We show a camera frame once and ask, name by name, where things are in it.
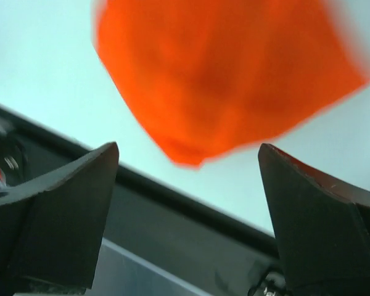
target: cloth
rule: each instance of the cloth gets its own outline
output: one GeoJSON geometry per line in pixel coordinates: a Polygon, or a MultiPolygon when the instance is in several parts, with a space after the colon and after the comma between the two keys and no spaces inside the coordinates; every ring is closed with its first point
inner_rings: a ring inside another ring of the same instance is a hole
{"type": "Polygon", "coordinates": [[[96,49],[152,139],[194,166],[368,82],[319,0],[107,0],[96,49]]]}

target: orange fabric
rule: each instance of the orange fabric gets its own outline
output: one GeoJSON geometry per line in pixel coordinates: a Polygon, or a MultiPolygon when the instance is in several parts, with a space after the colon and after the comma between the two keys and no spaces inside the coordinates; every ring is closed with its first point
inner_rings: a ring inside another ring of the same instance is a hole
{"type": "Polygon", "coordinates": [[[366,81],[317,0],[108,0],[97,52],[176,163],[274,138],[366,81]]]}

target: white strip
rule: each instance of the white strip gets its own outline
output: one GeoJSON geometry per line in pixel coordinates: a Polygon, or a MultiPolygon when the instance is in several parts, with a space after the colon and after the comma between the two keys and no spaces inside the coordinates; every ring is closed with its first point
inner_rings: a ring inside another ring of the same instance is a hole
{"type": "Polygon", "coordinates": [[[108,248],[126,256],[130,260],[133,260],[136,263],[141,264],[142,266],[145,266],[149,270],[152,270],[153,272],[163,276],[164,278],[168,279],[171,282],[176,283],[177,285],[185,288],[186,290],[189,290],[189,291],[191,291],[191,292],[193,292],[197,295],[200,295],[200,296],[211,296],[211,294],[206,293],[205,291],[199,289],[198,287],[193,286],[192,284],[190,284],[190,283],[172,275],[171,273],[168,273],[167,271],[159,268],[158,266],[153,265],[151,262],[148,262],[147,260],[142,259],[141,257],[125,250],[124,248],[120,247],[119,245],[114,244],[111,240],[103,238],[102,245],[104,245],[104,246],[106,246],[106,247],[108,247],[108,248]]]}

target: white surface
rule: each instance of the white surface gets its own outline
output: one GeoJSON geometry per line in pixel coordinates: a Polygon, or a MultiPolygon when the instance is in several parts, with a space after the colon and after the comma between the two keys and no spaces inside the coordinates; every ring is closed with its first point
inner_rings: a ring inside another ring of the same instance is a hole
{"type": "MultiPolygon", "coordinates": [[[[370,48],[370,0],[346,3],[370,48]]],[[[85,0],[0,0],[0,104],[86,147],[117,141],[123,165],[272,233],[257,147],[199,171],[170,163],[101,65],[92,10],[85,0]]],[[[275,144],[370,190],[370,88],[275,144]]]]}

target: tabletop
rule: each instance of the tabletop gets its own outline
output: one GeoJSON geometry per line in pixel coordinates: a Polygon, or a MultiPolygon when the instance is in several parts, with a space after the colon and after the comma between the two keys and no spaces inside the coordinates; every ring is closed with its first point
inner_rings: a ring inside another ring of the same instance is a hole
{"type": "MultiPolygon", "coordinates": [[[[370,52],[370,0],[343,3],[370,52]]],[[[116,141],[122,165],[272,234],[258,144],[199,170],[172,164],[134,119],[94,50],[95,4],[0,1],[0,106],[87,148],[116,141]]],[[[370,190],[370,86],[273,144],[370,190]]]]}

